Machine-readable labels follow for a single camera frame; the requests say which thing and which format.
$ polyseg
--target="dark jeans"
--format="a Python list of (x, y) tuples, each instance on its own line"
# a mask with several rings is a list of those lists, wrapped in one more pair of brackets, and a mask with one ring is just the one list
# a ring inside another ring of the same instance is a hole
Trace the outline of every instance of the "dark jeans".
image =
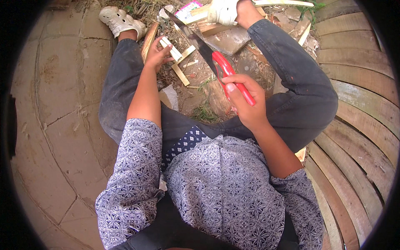
[[(314, 59), (282, 29), (268, 20), (260, 20), (248, 33), (282, 79), (282, 85), (289, 89), (267, 99), (266, 112), (280, 137), (297, 152), (334, 119), (338, 96)], [(117, 144), (142, 69), (138, 44), (131, 39), (120, 41), (111, 58), (99, 108), (100, 124)], [(210, 138), (223, 134), (255, 140), (237, 116), (218, 124), (203, 124), (161, 104), (163, 153), (192, 126), (198, 126)]]

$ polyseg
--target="red saw handle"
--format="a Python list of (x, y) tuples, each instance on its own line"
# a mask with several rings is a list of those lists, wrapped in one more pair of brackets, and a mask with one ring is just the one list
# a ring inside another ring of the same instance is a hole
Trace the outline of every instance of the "red saw handle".
[[(221, 79), (227, 76), (235, 75), (236, 73), (233, 70), (232, 66), (229, 64), (229, 62), (226, 60), (226, 58), (219, 51), (215, 51), (212, 53), (212, 61), (214, 62), (215, 67), (217, 68), (217, 78), (220, 81), (222, 87), (224, 88), (226, 97), (230, 101), (229, 95), (226, 92), (226, 85), (221, 81)], [(250, 104), (251, 106), (254, 106), (256, 104), (256, 101), (250, 95), (249, 91), (244, 86), (244, 84), (238, 82), (234, 82), (234, 84), (238, 87), (238, 89), (246, 99), (247, 103)]]

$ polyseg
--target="stack of wooden planks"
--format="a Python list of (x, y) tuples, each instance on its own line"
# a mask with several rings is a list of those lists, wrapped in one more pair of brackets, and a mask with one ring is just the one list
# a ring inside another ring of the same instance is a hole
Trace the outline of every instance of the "stack of wooden planks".
[(396, 171), (400, 109), (387, 55), (353, 0), (317, 0), (317, 62), (339, 97), (336, 119), (309, 145), (307, 175), (323, 249), (358, 249), (376, 224)]

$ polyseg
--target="patterned shirt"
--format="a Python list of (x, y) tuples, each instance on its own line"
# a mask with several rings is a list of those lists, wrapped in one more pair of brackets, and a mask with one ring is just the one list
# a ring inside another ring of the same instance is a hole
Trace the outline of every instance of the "patterned shirt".
[[(153, 122), (125, 125), (114, 173), (96, 199), (104, 247), (117, 246), (149, 226), (157, 213), (162, 131)], [(177, 154), (164, 172), (182, 219), (215, 238), (247, 249), (276, 249), (287, 211), (300, 249), (321, 249), (323, 219), (303, 169), (270, 175), (254, 141), (219, 135)]]

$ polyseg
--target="white shoe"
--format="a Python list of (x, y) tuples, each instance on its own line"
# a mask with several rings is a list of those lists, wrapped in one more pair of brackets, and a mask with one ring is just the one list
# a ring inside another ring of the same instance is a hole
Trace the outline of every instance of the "white shoe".
[(138, 40), (140, 40), (148, 31), (144, 23), (134, 20), (124, 10), (119, 10), (115, 6), (104, 7), (100, 11), (99, 19), (110, 27), (114, 38), (117, 38), (123, 31), (136, 30), (138, 32)]

